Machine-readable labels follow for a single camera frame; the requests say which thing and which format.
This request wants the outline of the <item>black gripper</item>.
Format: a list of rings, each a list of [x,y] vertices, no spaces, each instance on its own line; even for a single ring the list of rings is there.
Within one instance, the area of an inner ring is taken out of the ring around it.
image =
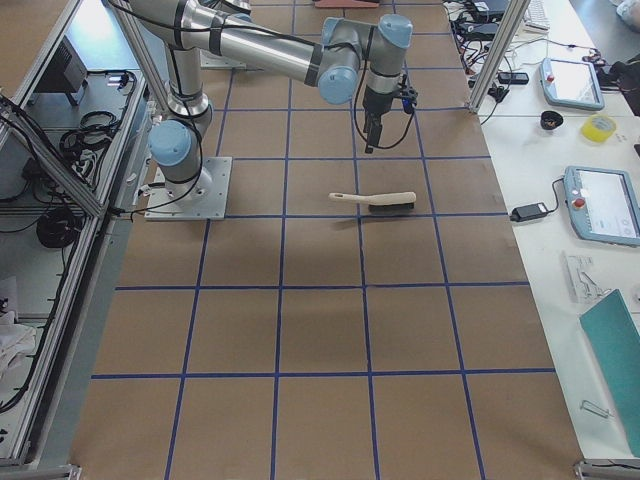
[[[381,117],[391,110],[394,100],[401,101],[406,114],[413,114],[417,106],[418,92],[410,84],[408,76],[402,73],[382,75],[368,72],[365,74],[365,84],[365,153],[372,154],[379,147],[383,129]]]

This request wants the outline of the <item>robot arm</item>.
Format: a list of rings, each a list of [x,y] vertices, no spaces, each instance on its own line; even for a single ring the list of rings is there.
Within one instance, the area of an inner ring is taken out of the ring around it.
[[[394,101],[413,116],[417,93],[403,72],[413,25],[397,14],[375,24],[329,17],[314,43],[267,29],[241,6],[219,8],[199,1],[124,1],[112,7],[139,20],[165,48],[169,117],[151,131],[149,146],[176,204],[197,202],[212,178],[201,141],[212,118],[203,91],[200,54],[246,63],[319,90],[329,104],[361,101],[356,124],[366,153],[380,148],[382,118]]]

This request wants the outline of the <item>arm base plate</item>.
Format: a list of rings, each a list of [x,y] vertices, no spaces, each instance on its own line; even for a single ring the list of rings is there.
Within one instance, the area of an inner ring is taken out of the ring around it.
[[[144,216],[150,221],[223,220],[232,170],[231,157],[205,157],[195,185],[166,182],[159,167]]]

